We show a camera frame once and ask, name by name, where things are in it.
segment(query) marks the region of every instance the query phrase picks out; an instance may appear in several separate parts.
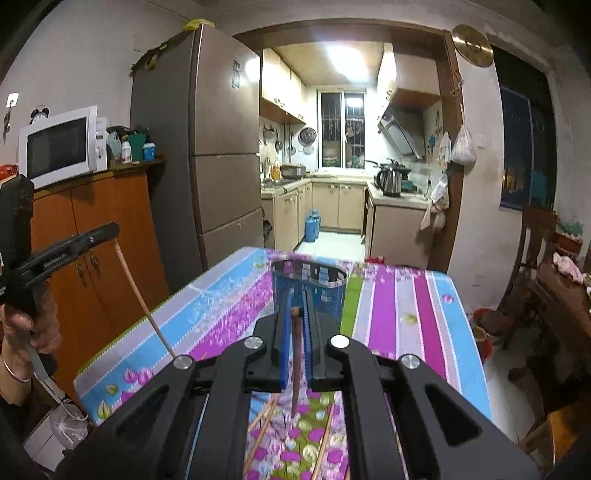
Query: bracelet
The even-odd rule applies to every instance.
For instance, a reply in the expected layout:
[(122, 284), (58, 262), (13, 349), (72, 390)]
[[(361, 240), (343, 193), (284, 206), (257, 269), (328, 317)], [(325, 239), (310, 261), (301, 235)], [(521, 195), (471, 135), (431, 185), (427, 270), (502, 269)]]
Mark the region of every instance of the bracelet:
[(4, 366), (6, 367), (7, 372), (10, 374), (11, 377), (13, 377), (14, 380), (16, 380), (17, 382), (20, 383), (27, 383), (30, 382), (31, 379), (27, 378), (26, 380), (20, 377), (17, 377), (14, 373), (12, 373), (12, 370), (10, 370), (10, 367), (7, 365), (6, 360), (4, 360), (4, 356), (2, 356), (2, 363), (4, 364)]

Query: refrigerator door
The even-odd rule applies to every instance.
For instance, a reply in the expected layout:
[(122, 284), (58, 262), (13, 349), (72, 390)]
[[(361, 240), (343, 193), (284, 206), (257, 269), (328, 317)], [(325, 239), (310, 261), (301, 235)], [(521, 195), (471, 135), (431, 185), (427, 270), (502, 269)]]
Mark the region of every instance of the refrigerator door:
[(203, 25), (195, 35), (192, 71), (190, 155), (257, 153), (259, 56), (238, 40)]
[(199, 235), (199, 248), (205, 268), (212, 268), (242, 247), (262, 247), (262, 210)]
[(261, 208), (256, 155), (216, 155), (190, 159), (196, 191), (193, 212), (199, 233), (209, 232)]

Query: brass plaque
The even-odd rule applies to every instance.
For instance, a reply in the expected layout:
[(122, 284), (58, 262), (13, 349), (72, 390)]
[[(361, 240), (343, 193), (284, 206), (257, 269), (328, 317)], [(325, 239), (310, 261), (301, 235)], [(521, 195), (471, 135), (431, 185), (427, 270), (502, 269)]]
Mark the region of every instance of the brass plaque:
[(452, 31), (456, 50), (470, 63), (477, 67), (492, 65), (492, 47), (486, 37), (470, 25), (458, 25)]

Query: electric kettle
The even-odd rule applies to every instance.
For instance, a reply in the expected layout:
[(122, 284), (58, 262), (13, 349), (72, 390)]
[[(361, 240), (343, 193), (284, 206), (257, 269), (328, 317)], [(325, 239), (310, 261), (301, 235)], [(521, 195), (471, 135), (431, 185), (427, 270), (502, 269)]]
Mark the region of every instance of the electric kettle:
[(402, 191), (402, 172), (397, 165), (382, 166), (375, 176), (376, 187), (388, 197), (400, 197)]

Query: window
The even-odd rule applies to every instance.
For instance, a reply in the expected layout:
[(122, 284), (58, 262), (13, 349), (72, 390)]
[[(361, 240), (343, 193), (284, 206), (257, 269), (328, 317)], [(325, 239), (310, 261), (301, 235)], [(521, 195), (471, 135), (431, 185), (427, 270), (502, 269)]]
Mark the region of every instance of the window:
[(552, 208), (556, 190), (556, 126), (546, 75), (493, 47), (501, 87), (505, 170), (501, 206)]
[(364, 168), (364, 94), (320, 92), (319, 104), (322, 125), (321, 165), (323, 167)]

